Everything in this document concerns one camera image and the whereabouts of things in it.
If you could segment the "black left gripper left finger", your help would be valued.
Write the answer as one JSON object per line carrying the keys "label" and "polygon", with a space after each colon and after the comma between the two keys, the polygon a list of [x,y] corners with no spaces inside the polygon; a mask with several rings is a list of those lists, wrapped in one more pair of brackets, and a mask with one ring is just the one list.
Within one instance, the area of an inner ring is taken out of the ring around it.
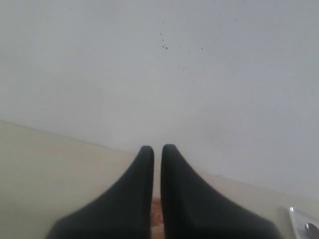
{"label": "black left gripper left finger", "polygon": [[105,193],[59,219],[48,239],[149,239],[154,151],[142,146],[126,172]]}

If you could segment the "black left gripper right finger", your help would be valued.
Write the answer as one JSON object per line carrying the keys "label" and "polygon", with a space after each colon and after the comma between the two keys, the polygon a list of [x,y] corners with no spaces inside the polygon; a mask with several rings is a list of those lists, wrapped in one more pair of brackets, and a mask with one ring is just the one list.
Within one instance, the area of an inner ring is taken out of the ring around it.
{"label": "black left gripper right finger", "polygon": [[162,149],[160,194],[167,239],[279,239],[273,222],[206,183],[173,144]]}

